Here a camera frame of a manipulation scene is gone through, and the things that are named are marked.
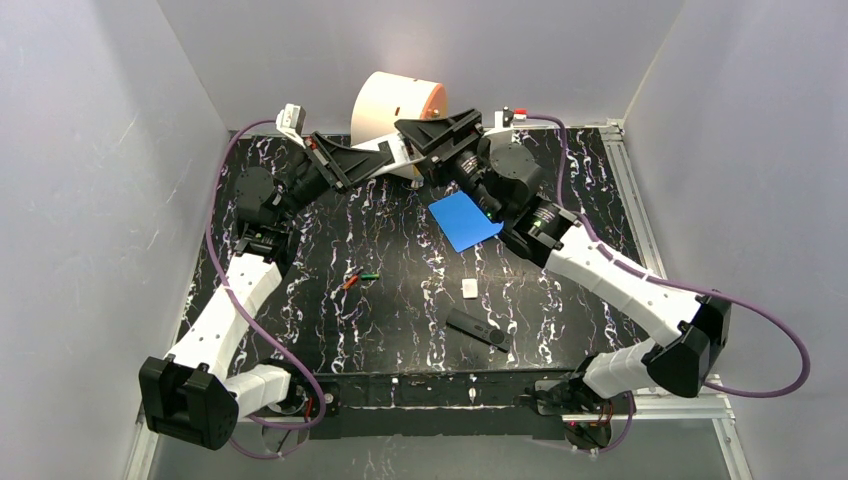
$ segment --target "gray wall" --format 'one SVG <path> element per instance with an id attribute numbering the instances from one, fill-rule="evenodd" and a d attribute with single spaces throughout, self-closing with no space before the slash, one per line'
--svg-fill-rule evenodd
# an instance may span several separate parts
<path id="1" fill-rule="evenodd" d="M 348 132 L 375 70 L 445 84 L 451 111 L 624 115 L 683 0 L 159 0 L 230 129 L 286 102 Z"/>
<path id="2" fill-rule="evenodd" d="M 670 276 L 767 305 L 810 347 L 798 393 L 734 399 L 757 478 L 848 471 L 848 4 L 691 0 L 627 119 Z M 791 343 L 734 313 L 725 383 L 772 389 Z"/>
<path id="3" fill-rule="evenodd" d="M 155 0 L 0 7 L 0 477 L 116 479 L 227 133 Z"/>
<path id="4" fill-rule="evenodd" d="M 617 428 L 623 422 L 616 422 Z M 263 452 L 259 427 L 242 424 L 235 435 Z M 162 437 L 151 479 L 277 480 L 628 480 L 729 479 L 710 420 L 636 420 L 626 443 L 592 461 L 563 450 L 566 442 L 539 445 L 529 437 L 364 437 L 316 440 L 284 461 L 243 457 L 229 445 L 210 452 Z M 696 461 L 669 462 L 669 458 Z"/>

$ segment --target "blue square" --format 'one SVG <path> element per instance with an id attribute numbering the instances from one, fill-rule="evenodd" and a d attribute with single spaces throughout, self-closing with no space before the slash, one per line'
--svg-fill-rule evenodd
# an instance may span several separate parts
<path id="1" fill-rule="evenodd" d="M 432 203 L 429 208 L 456 253 L 494 237 L 503 228 L 503 223 L 490 222 L 462 192 Z"/>

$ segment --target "black marbled table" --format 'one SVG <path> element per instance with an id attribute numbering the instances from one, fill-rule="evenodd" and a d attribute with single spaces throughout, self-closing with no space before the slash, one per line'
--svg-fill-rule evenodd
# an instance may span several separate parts
<path id="1" fill-rule="evenodd" d="M 543 191 L 552 197 L 561 153 L 558 131 L 516 135 L 545 169 Z M 565 206 L 583 210 L 604 241 L 638 261 L 599 130 L 569 129 L 567 135 Z M 285 171 L 290 153 L 280 137 L 238 142 L 221 175 L 214 215 L 215 254 L 225 268 L 235 245 L 236 177 L 250 166 Z M 308 367 L 323 373 L 573 368 L 590 352 L 645 338 L 598 297 L 517 258 L 497 239 L 457 254 L 427 209 L 453 191 L 412 190 L 409 181 L 386 176 L 347 196 L 328 192 L 296 219 L 303 233 L 297 259 L 257 320 Z M 201 246 L 181 333 L 218 284 L 207 257 Z M 340 290 L 358 268 L 381 278 Z M 478 280 L 478 299 L 463 300 L 463 278 Z M 513 334 L 513 350 L 502 353 L 446 329 L 445 317 L 454 307 Z M 249 331 L 231 373 L 272 355 L 273 349 Z"/>

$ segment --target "purple cable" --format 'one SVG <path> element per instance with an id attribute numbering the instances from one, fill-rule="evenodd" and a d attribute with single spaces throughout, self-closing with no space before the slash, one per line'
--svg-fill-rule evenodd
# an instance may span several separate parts
<path id="1" fill-rule="evenodd" d="M 565 171 L 565 164 L 566 164 L 566 158 L 567 158 L 566 157 L 566 151 L 567 151 L 566 147 L 567 147 L 567 145 L 566 145 L 565 126 L 563 125 L 561 120 L 554 118 L 554 117 L 551 117 L 551 116 L 547 116 L 547 115 L 529 115 L 528 114 L 527 118 L 538 119 L 538 120 L 547 120 L 547 121 L 554 122 L 562 130 L 560 132 L 560 136 L 559 136 L 560 146 L 562 147 L 563 153 L 562 153 L 562 159 L 561 159 L 560 165 L 559 165 L 559 179 L 560 180 L 558 180 L 559 184 L 557 185 L 557 203 L 559 203 L 560 207 L 565 208 L 563 201 L 562 201 L 562 180 L 561 180 L 563 178 L 563 172 Z M 577 217 L 583 223 L 583 226 L 586 228 L 586 234 L 589 235 L 589 238 L 593 242 L 599 242 L 598 243 L 598 251 L 600 251 L 601 254 L 607 260 L 613 261 L 612 263 L 615 266 L 621 268 L 622 270 L 624 270 L 625 272 L 627 272 L 627 273 L 629 273 L 633 276 L 636 276 L 636 277 L 639 277 L 639 278 L 642 278 L 644 276 L 644 272 L 641 272 L 641 271 L 631 267 L 630 265 L 627 265 L 624 262 L 621 262 L 620 260 L 613 260 L 614 256 L 613 256 L 612 252 L 610 252 L 609 249 L 607 249 L 607 246 L 603 242 L 601 242 L 600 238 L 598 238 L 598 235 L 595 233 L 595 230 L 592 228 L 592 224 L 589 223 L 589 219 L 586 218 L 586 216 L 583 215 L 580 212 L 574 212 L 574 213 L 575 213 L 575 215 L 577 215 Z M 783 388 L 777 389 L 777 390 L 771 390 L 771 391 L 767 391 L 767 392 L 749 392 L 749 391 L 746 391 L 746 390 L 737 390 L 735 388 L 725 387 L 725 386 L 717 385 L 717 384 L 710 383 L 710 382 L 704 382 L 704 385 L 706 385 L 706 386 L 708 386 L 708 387 L 710 387 L 714 390 L 718 390 L 719 392 L 727 393 L 727 394 L 730 394 L 730 395 L 736 395 L 736 396 L 739 396 L 739 397 L 775 398 L 775 397 L 781 397 L 783 395 L 788 395 L 788 394 L 794 392 L 795 390 L 798 390 L 799 388 L 801 388 L 802 385 L 804 385 L 804 383 L 810 377 L 810 352 L 807 350 L 807 346 L 804 345 L 804 342 L 801 340 L 801 338 L 798 336 L 798 334 L 795 333 L 791 328 L 789 328 L 789 326 L 786 325 L 786 323 L 784 323 L 781 319 L 777 318 L 772 313 L 768 312 L 765 308 L 763 308 L 763 307 L 761 307 L 757 304 L 754 304 L 752 302 L 749 302 L 747 300 L 741 299 L 741 298 L 736 298 L 736 297 L 726 295 L 726 294 L 721 293 L 721 292 L 716 292 L 716 291 L 713 291 L 713 290 L 710 290 L 710 289 L 707 289 L 707 288 L 697 287 L 697 286 L 694 286 L 694 285 L 688 285 L 688 284 L 685 284 L 685 283 L 682 283 L 682 282 L 675 282 L 675 281 L 666 280 L 664 278 L 655 277 L 655 276 L 648 276 L 648 277 L 645 278 L 645 280 L 650 282 L 650 283 L 656 284 L 656 285 L 662 285 L 662 286 L 665 286 L 665 287 L 676 288 L 676 289 L 679 289 L 679 290 L 686 290 L 686 291 L 689 291 L 689 292 L 698 293 L 700 295 L 710 295 L 712 297 L 719 298 L 719 299 L 722 299 L 722 300 L 725 300 L 725 301 L 728 301 L 728 302 L 731 302 L 731 303 L 735 303 L 742 308 L 748 309 L 748 310 L 762 316 L 763 318 L 765 318 L 766 320 L 768 320 L 769 322 L 774 324 L 777 328 L 779 328 L 783 333 L 785 333 L 786 336 L 789 337 L 790 340 L 792 340 L 792 343 L 795 344 L 795 347 L 798 348 L 798 353 L 801 354 L 801 373 L 798 374 L 798 378 L 795 379 L 795 381 L 792 382 L 791 384 L 789 384 L 789 385 L 787 385 Z"/>
<path id="2" fill-rule="evenodd" d="M 241 138 L 241 136 L 244 135 L 245 132 L 247 132 L 251 128 L 253 128 L 257 125 L 262 125 L 262 124 L 266 124 L 266 123 L 275 123 L 275 122 L 274 122 L 274 120 L 260 120 L 258 122 L 253 122 L 250 125 L 239 130 L 235 135 L 233 135 L 233 138 L 230 139 L 230 142 L 227 144 L 227 148 L 224 151 L 223 158 L 221 158 L 221 161 L 218 164 L 217 172 L 218 172 L 219 175 L 220 175 L 221 169 L 224 167 L 224 164 L 227 162 L 227 158 L 230 156 L 230 153 L 232 152 L 236 143 L 238 143 L 239 138 Z M 247 310 L 245 310 L 245 308 L 241 304 L 241 302 L 239 302 L 238 297 L 236 297 L 235 293 L 233 293 L 233 291 L 229 288 L 230 282 L 227 280 L 227 274 L 224 271 L 224 268 L 221 267 L 221 261 L 218 259 L 218 256 L 215 254 L 215 245 L 212 243 L 212 218 L 213 218 L 213 213 L 214 213 L 214 210 L 215 210 L 215 200 L 217 199 L 217 197 L 218 197 L 218 189 L 217 189 L 217 186 L 216 186 L 215 190 L 212 191 L 212 203 L 211 203 L 211 206 L 209 207 L 209 217 L 207 219 L 208 221 L 206 222 L 206 235 L 205 235 L 205 237 L 206 237 L 206 250 L 209 251 L 209 258 L 212 260 L 212 265 L 215 267 L 215 271 L 218 273 L 218 278 L 221 279 L 221 285 L 223 285 L 225 287 L 225 291 L 227 292 L 227 296 L 230 297 L 230 301 L 232 302 L 233 307 L 235 307 L 236 311 L 239 312 L 239 314 L 242 316 L 242 318 L 244 318 L 244 320 L 248 323 L 248 325 L 250 325 L 250 328 L 255 330 L 256 333 L 258 333 L 260 337 L 262 337 L 272 347 L 277 349 L 283 355 L 283 358 L 285 358 L 286 360 L 291 362 L 291 364 L 294 365 L 295 368 L 297 368 L 298 371 L 300 371 L 300 373 L 303 374 L 303 376 L 306 378 L 306 380 L 309 382 L 309 384 L 315 390 L 315 395 L 318 397 L 318 415 L 316 415 L 315 418 L 313 418 L 309 422 L 298 423 L 298 424 L 295 424 L 295 425 L 287 425 L 287 424 L 279 424 L 279 423 L 269 422 L 267 420 L 264 420 L 262 418 L 257 417 L 256 415 L 249 415 L 249 418 L 256 423 L 258 423 L 260 425 L 264 425 L 264 426 L 269 427 L 269 428 L 280 428 L 280 429 L 284 429 L 284 430 L 304 430 L 304 429 L 307 429 L 307 428 L 310 428 L 310 427 L 314 427 L 315 425 L 318 424 L 318 422 L 320 422 L 324 418 L 324 414 L 327 412 L 327 402 L 324 400 L 324 391 L 321 390 L 321 385 L 318 384 L 318 380 L 315 378 L 314 375 L 312 375 L 312 372 L 310 372 L 309 369 L 306 368 L 306 366 L 303 363 L 301 363 L 300 360 L 298 360 L 297 357 L 295 357 L 291 352 L 289 352 L 286 349 L 286 347 L 284 347 L 280 342 L 278 342 L 277 339 L 272 337 L 271 334 L 269 334 L 267 331 L 265 331 L 265 329 L 262 328 L 262 326 L 259 325 L 256 322 L 256 320 L 253 319 L 253 317 L 250 316 L 250 314 L 247 312 Z M 239 452 L 241 452 L 241 453 L 247 452 L 244 448 L 242 448 L 240 445 L 238 445 L 238 443 L 236 443 L 235 441 L 231 441 L 230 443 Z"/>
<path id="3" fill-rule="evenodd" d="M 624 437 L 626 437 L 627 433 L 630 432 L 630 425 L 633 423 L 633 414 L 636 413 L 636 400 L 633 399 L 633 393 L 631 392 L 625 393 L 624 396 L 627 397 L 627 423 L 624 424 L 624 430 L 621 431 L 621 435 L 619 435 L 614 442 L 598 450 L 598 452 L 609 452 L 613 448 L 621 445 L 621 442 L 624 441 Z"/>
<path id="4" fill-rule="evenodd" d="M 280 459 L 280 458 L 284 458 L 288 454 L 290 454 L 290 453 L 294 452 L 295 450 L 297 450 L 298 448 L 300 448 L 304 443 L 306 443 L 305 440 L 303 442 L 298 443 L 294 447 L 286 450 L 285 452 L 264 454 L 264 453 L 253 453 L 250 450 L 239 445 L 239 443 L 236 442 L 234 438 L 230 438 L 230 446 L 233 447 L 233 449 L 235 449 L 235 451 L 239 452 L 240 454 L 244 455 L 245 457 L 249 457 L 249 458 L 252 458 L 254 460 L 277 460 L 277 459 Z"/>
<path id="5" fill-rule="evenodd" d="M 565 128 L 565 124 L 562 123 L 562 120 L 552 117 L 550 115 L 539 115 L 535 113 L 528 113 L 527 119 L 529 120 L 543 120 L 546 122 L 556 123 L 559 127 L 559 144 L 562 147 L 562 154 L 559 157 L 559 171 L 557 172 L 557 199 L 559 201 L 559 205 L 562 206 L 562 184 L 565 179 L 565 164 L 568 162 L 568 130 Z"/>

